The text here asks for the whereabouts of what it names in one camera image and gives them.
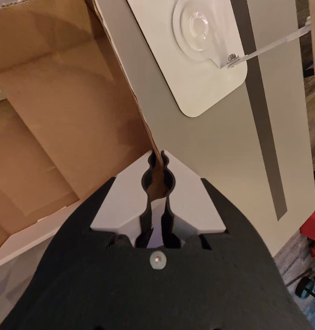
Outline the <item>black chair caster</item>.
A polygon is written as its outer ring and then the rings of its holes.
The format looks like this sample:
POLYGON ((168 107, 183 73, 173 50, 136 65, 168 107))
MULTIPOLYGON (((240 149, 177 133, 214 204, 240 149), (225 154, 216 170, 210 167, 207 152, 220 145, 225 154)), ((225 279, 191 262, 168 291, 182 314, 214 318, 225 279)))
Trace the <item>black chair caster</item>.
POLYGON ((310 276, 301 278, 295 288, 295 295, 302 300, 309 298, 309 296, 315 298, 315 272, 310 276))

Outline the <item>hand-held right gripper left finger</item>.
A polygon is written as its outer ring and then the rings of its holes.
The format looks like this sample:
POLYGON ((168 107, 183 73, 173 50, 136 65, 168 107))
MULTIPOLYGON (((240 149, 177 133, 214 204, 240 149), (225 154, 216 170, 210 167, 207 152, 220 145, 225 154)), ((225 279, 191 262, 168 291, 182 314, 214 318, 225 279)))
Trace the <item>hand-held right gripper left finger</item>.
POLYGON ((153 232, 151 199, 147 192, 156 165, 148 151, 120 172, 112 183, 90 228, 126 235, 136 248, 146 248, 153 232))

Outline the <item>white rounded base plate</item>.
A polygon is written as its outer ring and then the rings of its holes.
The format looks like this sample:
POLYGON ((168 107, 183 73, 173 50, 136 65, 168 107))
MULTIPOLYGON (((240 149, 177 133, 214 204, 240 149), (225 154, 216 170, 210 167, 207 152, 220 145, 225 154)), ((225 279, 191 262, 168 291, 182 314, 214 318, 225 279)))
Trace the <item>white rounded base plate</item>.
POLYGON ((172 0, 130 0, 128 4, 181 110, 198 117, 245 81, 246 62, 217 68, 211 60, 195 61, 183 53, 172 30, 172 0))

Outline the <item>clear suction cup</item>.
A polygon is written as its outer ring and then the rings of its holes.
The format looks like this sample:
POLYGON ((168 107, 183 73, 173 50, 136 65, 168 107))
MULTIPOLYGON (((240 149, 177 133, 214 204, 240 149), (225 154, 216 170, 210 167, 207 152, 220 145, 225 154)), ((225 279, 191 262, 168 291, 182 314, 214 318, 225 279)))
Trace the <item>clear suction cup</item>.
POLYGON ((195 61, 211 60, 221 69, 229 55, 244 56, 230 0, 177 1, 172 30, 179 48, 195 61))

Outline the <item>white cardboard box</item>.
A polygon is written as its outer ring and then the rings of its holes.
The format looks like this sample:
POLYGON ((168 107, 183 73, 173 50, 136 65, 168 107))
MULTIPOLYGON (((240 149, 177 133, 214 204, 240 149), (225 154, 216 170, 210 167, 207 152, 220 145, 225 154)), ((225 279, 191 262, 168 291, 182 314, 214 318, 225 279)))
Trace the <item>white cardboard box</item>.
POLYGON ((3 1, 0 89, 0 266, 52 233, 36 223, 70 210, 158 149, 98 1, 3 1))

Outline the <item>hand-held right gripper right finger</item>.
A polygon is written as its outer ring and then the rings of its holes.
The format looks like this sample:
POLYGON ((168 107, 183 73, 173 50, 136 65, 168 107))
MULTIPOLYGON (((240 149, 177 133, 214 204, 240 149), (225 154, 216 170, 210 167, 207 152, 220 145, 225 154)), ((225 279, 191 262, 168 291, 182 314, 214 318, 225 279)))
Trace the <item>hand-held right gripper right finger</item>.
POLYGON ((168 151, 162 151, 167 195, 161 218, 163 244, 179 249, 192 236, 226 231, 200 176, 168 151))

